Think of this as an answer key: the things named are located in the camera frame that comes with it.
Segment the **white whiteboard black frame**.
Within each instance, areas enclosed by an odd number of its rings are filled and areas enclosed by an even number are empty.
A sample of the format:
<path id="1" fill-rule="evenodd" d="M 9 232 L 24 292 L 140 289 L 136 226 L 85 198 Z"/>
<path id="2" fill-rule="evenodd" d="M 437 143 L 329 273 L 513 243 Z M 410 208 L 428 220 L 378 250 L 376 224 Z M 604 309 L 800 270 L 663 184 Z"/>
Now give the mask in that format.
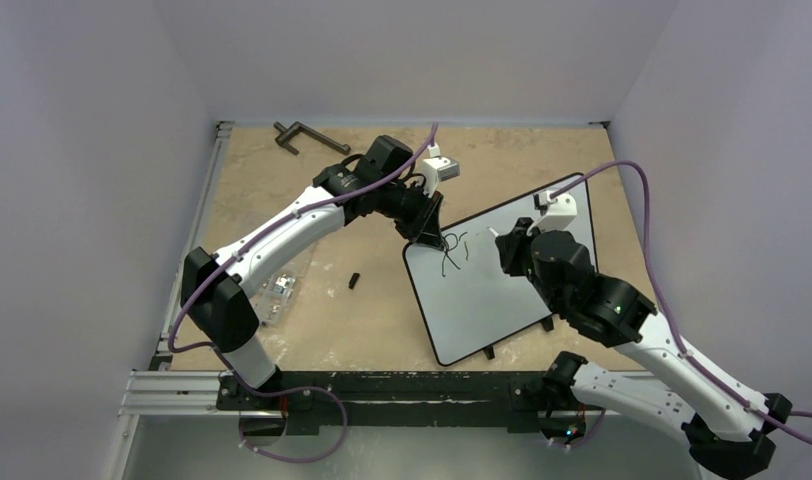
<path id="1" fill-rule="evenodd" d="M 575 172 L 443 227 L 448 252 L 404 247 L 403 261 L 437 364 L 451 366 L 549 316 L 525 278 L 502 272 L 489 230 L 506 234 L 517 219 L 538 218 L 536 193 L 558 190 L 581 176 Z"/>

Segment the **black marker cap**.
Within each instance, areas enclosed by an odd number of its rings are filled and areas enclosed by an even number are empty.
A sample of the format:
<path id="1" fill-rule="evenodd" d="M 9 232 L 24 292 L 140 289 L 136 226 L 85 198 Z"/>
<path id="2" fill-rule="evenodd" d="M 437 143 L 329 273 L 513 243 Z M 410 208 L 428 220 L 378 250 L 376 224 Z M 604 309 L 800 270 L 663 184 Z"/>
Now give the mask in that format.
<path id="1" fill-rule="evenodd" d="M 350 279 L 349 279 L 348 288 L 350 290 L 353 290 L 355 288 L 356 284 L 358 283 L 359 279 L 360 279 L 360 273 L 359 272 L 354 272 L 351 275 Z"/>

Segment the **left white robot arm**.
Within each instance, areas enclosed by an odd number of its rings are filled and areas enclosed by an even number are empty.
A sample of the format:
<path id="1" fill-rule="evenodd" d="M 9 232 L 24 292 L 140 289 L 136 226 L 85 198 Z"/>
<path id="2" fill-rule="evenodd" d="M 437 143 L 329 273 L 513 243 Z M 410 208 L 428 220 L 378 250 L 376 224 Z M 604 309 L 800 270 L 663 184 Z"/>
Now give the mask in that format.
<path id="1" fill-rule="evenodd" d="M 252 298 L 312 244 L 370 214 L 392 220 L 410 243 L 443 249 L 438 187 L 460 172 L 433 137 L 412 151 L 378 136 L 366 152 L 325 167 L 288 207 L 246 236 L 212 253 L 191 250 L 183 260 L 178 318 L 206 335 L 242 382 L 246 401 L 271 407 L 280 395 L 280 369 L 256 337 Z"/>

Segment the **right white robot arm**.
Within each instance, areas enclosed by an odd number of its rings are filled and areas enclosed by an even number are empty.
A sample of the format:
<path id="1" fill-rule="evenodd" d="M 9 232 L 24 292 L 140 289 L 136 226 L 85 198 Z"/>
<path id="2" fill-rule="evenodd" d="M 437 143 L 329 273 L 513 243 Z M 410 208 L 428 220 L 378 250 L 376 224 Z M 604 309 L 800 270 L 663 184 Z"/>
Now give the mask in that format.
<path id="1" fill-rule="evenodd" d="M 551 404 L 613 410 L 679 442 L 720 478 L 748 479 L 770 466 L 776 446 L 769 436 L 792 410 L 785 396 L 753 390 L 720 369 L 673 332 L 652 300 L 597 272 L 588 249 L 570 233 L 541 231 L 523 217 L 496 234 L 494 244 L 503 273 L 525 278 L 551 313 L 660 383 L 628 379 L 563 351 L 542 380 Z"/>

